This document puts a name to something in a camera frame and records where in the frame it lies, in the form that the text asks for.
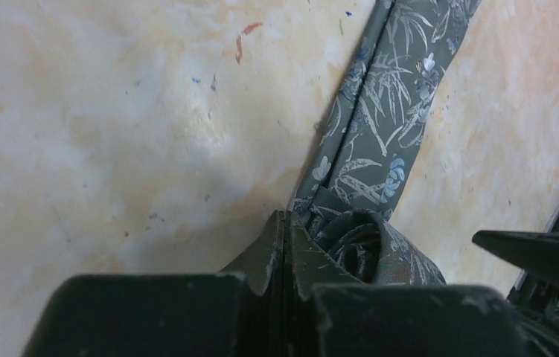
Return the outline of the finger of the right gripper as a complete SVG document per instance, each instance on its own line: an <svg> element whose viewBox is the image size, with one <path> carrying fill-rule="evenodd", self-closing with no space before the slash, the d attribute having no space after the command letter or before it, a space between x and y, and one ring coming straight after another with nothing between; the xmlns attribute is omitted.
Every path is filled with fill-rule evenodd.
<svg viewBox="0 0 559 357"><path fill-rule="evenodd" d="M472 242L559 288L559 233L478 231Z"/></svg>

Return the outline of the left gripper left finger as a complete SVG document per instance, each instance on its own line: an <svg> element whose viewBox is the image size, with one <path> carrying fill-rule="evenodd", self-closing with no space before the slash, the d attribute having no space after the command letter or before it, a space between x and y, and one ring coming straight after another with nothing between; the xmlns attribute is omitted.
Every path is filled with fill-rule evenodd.
<svg viewBox="0 0 559 357"><path fill-rule="evenodd" d="M223 270L82 274L52 294L25 356L282 356L284 213Z"/></svg>

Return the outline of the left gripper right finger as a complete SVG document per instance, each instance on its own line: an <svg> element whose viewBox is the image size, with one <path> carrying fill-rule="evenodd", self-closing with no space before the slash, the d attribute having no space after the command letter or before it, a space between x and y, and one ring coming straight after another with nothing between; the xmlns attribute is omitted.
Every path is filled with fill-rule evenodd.
<svg viewBox="0 0 559 357"><path fill-rule="evenodd" d="M516 312L493 289L448 285L379 216L347 212L310 237L291 216L284 305L296 356L527 356Z"/></svg>

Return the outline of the grey floral tie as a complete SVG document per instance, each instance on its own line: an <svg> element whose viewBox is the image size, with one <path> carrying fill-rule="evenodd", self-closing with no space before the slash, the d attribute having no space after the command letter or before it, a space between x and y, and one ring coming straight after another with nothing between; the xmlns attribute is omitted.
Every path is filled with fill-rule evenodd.
<svg viewBox="0 0 559 357"><path fill-rule="evenodd" d="M364 283L441 285L390 224L477 1L376 1L294 200L310 238Z"/></svg>

